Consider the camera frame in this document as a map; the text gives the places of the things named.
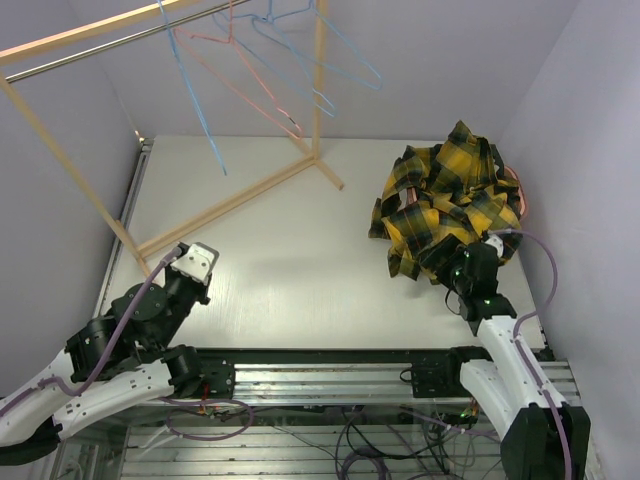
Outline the blue hanger checkered shirt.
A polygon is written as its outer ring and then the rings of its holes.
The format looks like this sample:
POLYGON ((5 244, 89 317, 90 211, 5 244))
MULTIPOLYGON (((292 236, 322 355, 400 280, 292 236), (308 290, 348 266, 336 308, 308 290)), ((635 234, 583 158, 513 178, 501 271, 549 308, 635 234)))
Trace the blue hanger checkered shirt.
POLYGON ((282 23, 296 20, 306 14, 314 14, 316 19, 316 1, 293 1, 276 6, 277 1, 265 1, 264 9, 258 12, 239 12, 213 14, 214 24, 224 33, 232 36, 241 51, 264 67, 270 74, 282 81, 286 87, 307 101, 321 114, 333 118, 335 104, 323 92, 323 88, 314 85, 312 62, 308 54, 294 45, 291 35, 285 32, 282 23))

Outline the yellow plaid shirt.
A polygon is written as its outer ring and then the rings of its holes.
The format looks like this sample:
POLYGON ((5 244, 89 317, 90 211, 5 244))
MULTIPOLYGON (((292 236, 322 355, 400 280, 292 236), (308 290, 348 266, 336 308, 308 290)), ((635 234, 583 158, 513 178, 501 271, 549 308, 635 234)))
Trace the yellow plaid shirt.
POLYGON ((497 147, 459 121, 445 142, 409 145, 395 160, 368 237, 391 242, 391 277, 416 280, 420 254, 448 234, 466 246, 489 231, 519 229, 520 218, 519 183, 505 175, 497 147))

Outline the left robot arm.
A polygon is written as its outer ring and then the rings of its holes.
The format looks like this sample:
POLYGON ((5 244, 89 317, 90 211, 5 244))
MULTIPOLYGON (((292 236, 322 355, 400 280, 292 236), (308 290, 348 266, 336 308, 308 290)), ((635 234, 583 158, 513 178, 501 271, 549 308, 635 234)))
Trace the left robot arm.
POLYGON ((195 304, 207 304, 211 266, 164 270, 73 335, 54 360, 1 401, 1 463, 18 466, 105 418, 156 397, 192 397, 204 373, 193 347, 171 346, 195 304))

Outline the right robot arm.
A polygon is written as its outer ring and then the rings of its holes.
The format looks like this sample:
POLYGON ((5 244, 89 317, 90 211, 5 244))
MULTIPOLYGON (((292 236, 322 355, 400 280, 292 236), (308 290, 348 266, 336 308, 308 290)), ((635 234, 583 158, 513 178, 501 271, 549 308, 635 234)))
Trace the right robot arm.
POLYGON ((485 359, 454 362, 442 387, 479 403, 500 440, 509 479, 581 479, 591 421, 552 384, 521 333, 511 302, 498 291, 504 243, 498 233, 463 244, 449 234, 422 265, 458 298, 458 315, 487 351, 485 359))

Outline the blue hanger yellow shirt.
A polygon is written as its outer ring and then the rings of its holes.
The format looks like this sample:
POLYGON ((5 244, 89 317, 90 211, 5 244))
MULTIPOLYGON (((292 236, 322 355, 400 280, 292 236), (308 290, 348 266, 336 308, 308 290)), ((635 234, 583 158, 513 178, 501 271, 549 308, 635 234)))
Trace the blue hanger yellow shirt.
POLYGON ((178 48, 178 44, 177 44, 177 39, 175 34, 173 33, 173 28, 169 25, 169 17, 166 13, 165 7, 164 7, 164 3, 161 0, 157 0, 156 1, 157 6, 160 10, 160 14, 163 20, 163 26, 164 26, 164 30, 167 34, 168 37, 168 41, 169 41, 169 45, 170 45, 170 49, 173 55, 173 58, 176 62, 177 68, 180 72, 180 77, 182 79, 182 82, 185 86, 185 88, 187 89, 192 107, 194 109, 194 112, 196 113, 196 116, 199 120, 201 129, 203 131, 203 133, 205 134, 205 137, 209 143, 210 149, 213 153, 213 155, 215 156, 217 163, 219 165, 219 167, 221 168, 221 171, 223 173, 224 176, 227 175, 227 168, 225 165, 225 162, 221 156, 220 150, 214 140, 214 137, 211 133, 209 124, 207 122, 206 116, 202 110, 202 106, 199 102, 198 96, 196 94, 196 91, 194 90, 194 87, 192 85, 191 79, 189 77, 188 71, 185 68, 184 63, 182 62, 181 56, 180 56, 180 52, 179 52, 179 48, 178 48))

